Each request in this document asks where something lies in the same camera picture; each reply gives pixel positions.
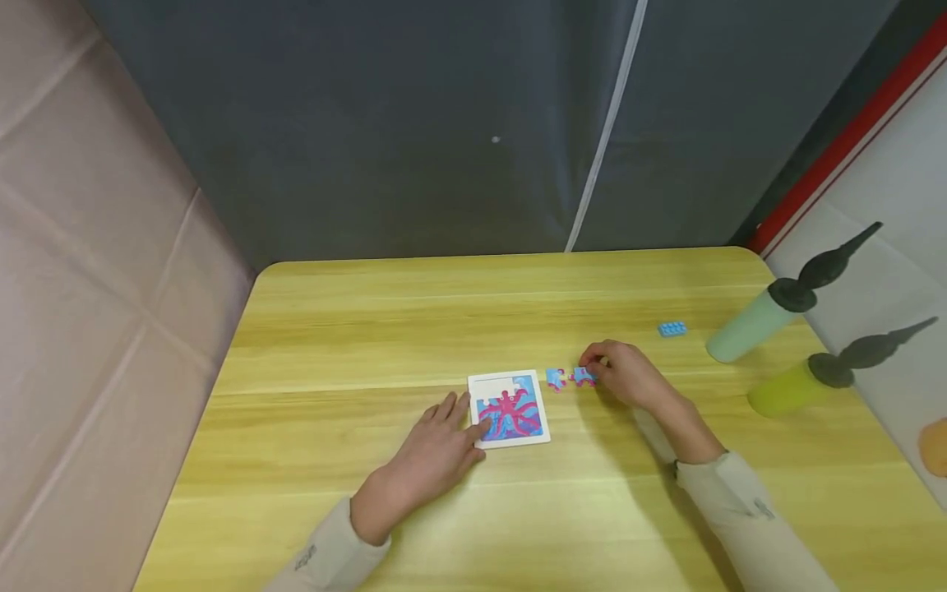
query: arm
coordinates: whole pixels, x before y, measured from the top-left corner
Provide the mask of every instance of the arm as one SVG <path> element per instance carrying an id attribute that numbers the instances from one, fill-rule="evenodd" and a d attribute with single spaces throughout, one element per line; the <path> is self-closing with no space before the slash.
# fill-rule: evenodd
<path id="1" fill-rule="evenodd" d="M 607 357 L 607 365 L 602 358 Z M 658 456 L 677 459 L 677 480 L 720 539 L 747 590 L 837 590 L 828 574 L 773 509 L 749 465 L 727 452 L 694 404 L 634 346 L 592 344 L 588 367 L 634 416 Z"/>
<path id="2" fill-rule="evenodd" d="M 485 458 L 474 448 L 490 422 L 459 430 L 470 395 L 450 393 L 427 409 L 398 453 L 329 512 L 264 592 L 347 592 L 364 582 L 391 545 L 391 531 L 447 493 Z"/>

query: white cable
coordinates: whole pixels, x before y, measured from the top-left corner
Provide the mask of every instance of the white cable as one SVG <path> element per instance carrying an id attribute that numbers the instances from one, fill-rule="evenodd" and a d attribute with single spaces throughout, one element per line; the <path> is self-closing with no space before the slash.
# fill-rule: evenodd
<path id="1" fill-rule="evenodd" d="M 582 221 L 585 219 L 585 212 L 589 208 L 589 202 L 592 201 L 592 192 L 595 190 L 596 181 L 599 179 L 601 161 L 605 158 L 605 148 L 608 146 L 608 140 L 612 136 L 612 128 L 615 127 L 615 118 L 618 115 L 618 108 L 621 107 L 621 97 L 625 94 L 625 84 L 628 82 L 628 73 L 632 70 L 634 51 L 638 47 L 638 39 L 641 37 L 641 26 L 645 22 L 645 9 L 647 8 L 648 0 L 638 0 L 638 3 L 634 6 L 632 25 L 628 28 L 628 41 L 625 42 L 625 53 L 621 56 L 621 65 L 618 67 L 618 77 L 615 80 L 615 90 L 612 91 L 612 102 L 608 105 L 608 113 L 605 115 L 605 125 L 601 128 L 599 147 L 595 151 L 595 158 L 592 160 L 589 176 L 585 179 L 585 188 L 582 190 L 582 198 L 579 201 L 579 210 L 576 212 L 576 220 L 572 223 L 572 232 L 569 233 L 569 242 L 565 244 L 565 253 L 571 253 L 572 248 L 576 246 L 576 241 L 579 239 L 579 232 L 582 230 Z"/>

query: blue lego brick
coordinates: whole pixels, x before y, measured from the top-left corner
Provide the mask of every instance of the blue lego brick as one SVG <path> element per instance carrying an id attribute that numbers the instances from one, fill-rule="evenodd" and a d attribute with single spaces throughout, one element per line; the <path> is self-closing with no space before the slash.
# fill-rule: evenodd
<path id="1" fill-rule="evenodd" d="M 576 368 L 573 371 L 573 376 L 576 380 L 576 385 L 582 386 L 582 384 L 587 384 L 589 386 L 595 386 L 596 376 L 592 374 L 585 368 Z"/>
<path id="2" fill-rule="evenodd" d="M 687 333 L 688 328 L 681 322 L 661 323 L 657 326 L 657 332 L 661 333 L 662 337 L 674 337 Z"/>

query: left hand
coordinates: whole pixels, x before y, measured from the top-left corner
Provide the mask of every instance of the left hand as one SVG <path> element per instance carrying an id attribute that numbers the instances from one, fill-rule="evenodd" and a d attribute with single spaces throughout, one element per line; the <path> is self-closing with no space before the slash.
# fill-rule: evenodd
<path id="1" fill-rule="evenodd" d="M 490 431 L 489 420 L 459 427 L 470 393 L 450 393 L 421 415 L 398 453 L 368 476 L 351 500 L 351 523 L 359 537 L 381 545 L 412 511 L 454 488 L 486 457 L 474 442 Z"/>

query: sleeve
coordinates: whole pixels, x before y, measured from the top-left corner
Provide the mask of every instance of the sleeve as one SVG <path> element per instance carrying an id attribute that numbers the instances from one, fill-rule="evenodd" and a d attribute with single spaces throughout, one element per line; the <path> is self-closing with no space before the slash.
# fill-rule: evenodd
<path id="1" fill-rule="evenodd" d="M 837 591 L 773 510 L 769 494 L 740 455 L 726 453 L 703 465 L 676 464 L 678 483 L 724 545 L 746 590 Z"/>
<path id="2" fill-rule="evenodd" d="M 348 592 L 366 580 L 391 547 L 391 537 L 380 547 L 358 538 L 349 501 L 343 499 L 329 512 L 264 592 Z"/>

